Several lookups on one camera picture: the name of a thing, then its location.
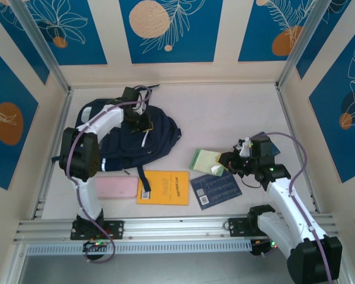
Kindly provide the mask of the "thin glossy softcover book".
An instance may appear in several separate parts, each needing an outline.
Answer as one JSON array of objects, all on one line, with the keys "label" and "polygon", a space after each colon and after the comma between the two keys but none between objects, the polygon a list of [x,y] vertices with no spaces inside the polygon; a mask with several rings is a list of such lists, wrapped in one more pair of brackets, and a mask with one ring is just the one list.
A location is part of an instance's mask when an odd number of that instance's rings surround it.
[{"label": "thin glossy softcover book", "polygon": [[[255,139],[257,137],[263,136],[266,133],[264,131],[257,133],[256,135],[252,136],[251,139]],[[272,143],[272,153],[274,156],[277,156],[278,154],[280,154],[280,150],[276,147],[276,145],[274,143]]]}]

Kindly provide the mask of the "navy blue student backpack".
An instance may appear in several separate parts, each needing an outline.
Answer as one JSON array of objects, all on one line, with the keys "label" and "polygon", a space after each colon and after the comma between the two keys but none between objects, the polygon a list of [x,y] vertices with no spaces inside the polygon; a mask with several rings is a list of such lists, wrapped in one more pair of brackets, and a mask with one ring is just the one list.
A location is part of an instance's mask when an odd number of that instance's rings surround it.
[{"label": "navy blue student backpack", "polygon": [[[87,122],[98,113],[104,103],[112,99],[96,99],[79,112],[74,128]],[[153,122],[151,131],[130,133],[129,123],[114,127],[99,143],[99,156],[103,172],[136,168],[144,190],[151,190],[143,166],[166,156],[181,137],[181,130],[162,109],[148,104],[147,112]]]}]

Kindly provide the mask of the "green notebook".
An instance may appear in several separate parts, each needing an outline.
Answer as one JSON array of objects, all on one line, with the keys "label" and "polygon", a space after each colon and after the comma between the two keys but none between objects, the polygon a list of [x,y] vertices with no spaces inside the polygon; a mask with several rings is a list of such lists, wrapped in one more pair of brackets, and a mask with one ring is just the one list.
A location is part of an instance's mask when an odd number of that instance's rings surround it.
[{"label": "green notebook", "polygon": [[221,153],[196,149],[189,165],[189,169],[214,176],[222,176],[224,166],[218,163]]}]

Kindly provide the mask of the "dark blue printed booklet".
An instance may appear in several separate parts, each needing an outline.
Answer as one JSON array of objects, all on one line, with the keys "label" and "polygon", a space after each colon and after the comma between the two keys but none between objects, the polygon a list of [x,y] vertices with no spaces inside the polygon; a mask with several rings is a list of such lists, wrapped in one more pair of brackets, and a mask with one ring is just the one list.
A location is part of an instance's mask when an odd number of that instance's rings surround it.
[{"label": "dark blue printed booklet", "polygon": [[234,175],[226,171],[221,176],[203,175],[194,178],[191,186],[201,210],[242,195]]}]

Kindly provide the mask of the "pink pencil case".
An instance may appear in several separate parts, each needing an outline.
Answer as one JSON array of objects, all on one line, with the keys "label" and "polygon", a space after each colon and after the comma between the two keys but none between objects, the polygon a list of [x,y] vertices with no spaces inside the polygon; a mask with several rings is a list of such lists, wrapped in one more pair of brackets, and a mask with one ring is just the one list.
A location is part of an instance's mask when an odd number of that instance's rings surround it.
[{"label": "pink pencil case", "polygon": [[134,176],[97,177],[95,181],[99,199],[135,198],[138,178]]}]

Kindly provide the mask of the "yellow softcover book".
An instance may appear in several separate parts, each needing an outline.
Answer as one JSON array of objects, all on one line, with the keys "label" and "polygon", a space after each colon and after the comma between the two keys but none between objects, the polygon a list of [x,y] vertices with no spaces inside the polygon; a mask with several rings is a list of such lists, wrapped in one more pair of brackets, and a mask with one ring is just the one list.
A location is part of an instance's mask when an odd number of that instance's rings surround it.
[{"label": "yellow softcover book", "polygon": [[139,181],[137,203],[147,205],[189,205],[189,172],[146,170],[151,191]]}]

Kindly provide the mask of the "aluminium front leg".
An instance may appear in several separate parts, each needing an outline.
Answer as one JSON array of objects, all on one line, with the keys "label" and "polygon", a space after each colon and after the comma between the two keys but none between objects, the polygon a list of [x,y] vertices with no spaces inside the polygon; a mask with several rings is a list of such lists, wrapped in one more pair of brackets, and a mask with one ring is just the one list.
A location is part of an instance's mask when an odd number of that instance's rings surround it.
[{"label": "aluminium front leg", "polygon": [[27,255],[28,244],[15,243],[9,250],[0,271],[0,284],[18,284]]}]

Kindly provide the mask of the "aluminium side rail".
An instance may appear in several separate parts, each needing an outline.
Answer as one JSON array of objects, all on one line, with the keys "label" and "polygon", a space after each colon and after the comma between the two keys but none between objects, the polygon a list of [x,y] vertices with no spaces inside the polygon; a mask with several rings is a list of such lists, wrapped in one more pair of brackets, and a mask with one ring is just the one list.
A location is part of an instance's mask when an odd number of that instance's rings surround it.
[{"label": "aluminium side rail", "polygon": [[[289,133],[290,133],[290,135],[293,138],[298,140],[298,137],[296,136],[296,131],[295,131],[294,126],[293,126],[292,117],[291,117],[291,115],[289,113],[289,110],[288,110],[288,105],[287,105],[287,103],[285,101],[285,98],[283,96],[283,93],[280,90],[280,87],[279,87],[279,85],[277,83],[275,83],[275,88],[276,88],[277,96],[278,96],[279,101],[280,101],[280,105],[282,107],[282,111],[283,111],[284,116],[285,116],[286,123],[288,125]],[[321,208],[318,206],[318,202],[317,202],[317,199],[316,199],[316,196],[315,196],[315,193],[314,193],[314,189],[313,189],[313,186],[312,186],[312,180],[310,179],[309,174],[307,172],[307,168],[304,165],[304,163],[305,163],[304,153],[301,150],[300,146],[297,145],[296,142],[294,142],[293,144],[294,144],[294,147],[295,147],[295,151],[296,151],[299,163],[300,163],[301,167],[304,168],[303,172],[302,172],[302,176],[304,177],[305,183],[306,183],[306,185],[308,187],[309,195],[310,195],[311,201],[312,201],[312,203],[314,205],[315,212],[319,214],[319,213],[321,213]]]},{"label": "aluminium side rail", "polygon": [[33,202],[33,208],[30,211],[29,218],[33,220],[37,216],[38,205],[42,202],[45,202],[47,198],[47,192],[50,186],[51,178],[53,175],[55,162],[53,158],[56,157],[59,153],[60,142],[62,140],[62,132],[64,130],[64,126],[66,124],[68,112],[70,109],[70,105],[72,102],[73,90],[71,89],[66,98],[63,101],[61,111],[57,116],[56,127],[53,131],[53,135],[51,137],[51,146],[46,158],[46,165],[43,170],[43,174],[41,180],[37,186],[37,194],[36,198]]}]

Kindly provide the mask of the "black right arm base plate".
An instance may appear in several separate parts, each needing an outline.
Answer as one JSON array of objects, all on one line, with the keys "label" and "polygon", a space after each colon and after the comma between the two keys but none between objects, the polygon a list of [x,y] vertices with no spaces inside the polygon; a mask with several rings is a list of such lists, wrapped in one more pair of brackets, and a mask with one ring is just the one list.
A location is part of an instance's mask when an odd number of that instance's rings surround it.
[{"label": "black right arm base plate", "polygon": [[231,237],[251,236],[249,221],[247,218],[229,218],[228,226]]}]

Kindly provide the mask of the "aluminium mounting rail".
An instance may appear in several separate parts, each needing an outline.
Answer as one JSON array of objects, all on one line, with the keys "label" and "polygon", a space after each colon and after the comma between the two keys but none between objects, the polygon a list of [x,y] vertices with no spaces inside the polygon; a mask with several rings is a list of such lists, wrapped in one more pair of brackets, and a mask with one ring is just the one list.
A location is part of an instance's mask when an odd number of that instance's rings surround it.
[{"label": "aluminium mounting rail", "polygon": [[[193,241],[230,240],[230,231],[222,225],[229,218],[240,215],[213,215],[195,217],[112,218],[124,221],[124,233],[118,242],[135,241]],[[71,243],[72,220],[23,220],[18,224],[14,243],[46,244]]]}]

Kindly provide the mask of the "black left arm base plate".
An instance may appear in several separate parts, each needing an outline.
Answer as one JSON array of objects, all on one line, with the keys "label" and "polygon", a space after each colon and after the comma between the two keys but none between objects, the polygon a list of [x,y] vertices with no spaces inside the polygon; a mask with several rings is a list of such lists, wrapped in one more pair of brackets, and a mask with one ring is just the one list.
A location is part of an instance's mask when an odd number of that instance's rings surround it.
[{"label": "black left arm base plate", "polygon": [[105,230],[105,234],[88,220],[78,221],[72,223],[70,233],[71,240],[107,240],[109,235],[113,240],[121,240],[124,233],[124,221],[104,221],[101,226]]}]

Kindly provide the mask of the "aluminium frame post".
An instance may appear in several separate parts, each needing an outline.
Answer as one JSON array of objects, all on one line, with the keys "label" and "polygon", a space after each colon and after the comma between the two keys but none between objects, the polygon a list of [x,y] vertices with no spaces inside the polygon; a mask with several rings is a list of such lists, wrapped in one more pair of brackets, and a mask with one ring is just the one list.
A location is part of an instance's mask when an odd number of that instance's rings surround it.
[{"label": "aluminium frame post", "polygon": [[278,77],[276,82],[276,89],[279,92],[286,85],[291,73],[294,71],[297,62],[305,51],[331,1],[332,0],[316,0],[313,10],[308,15],[308,18],[302,27],[299,37],[287,58],[281,74]]},{"label": "aluminium frame post", "polygon": [[43,62],[46,64],[48,70],[53,75],[61,89],[66,94],[69,94],[70,85],[25,3],[22,0],[8,0],[8,2],[25,33],[41,56]]}]

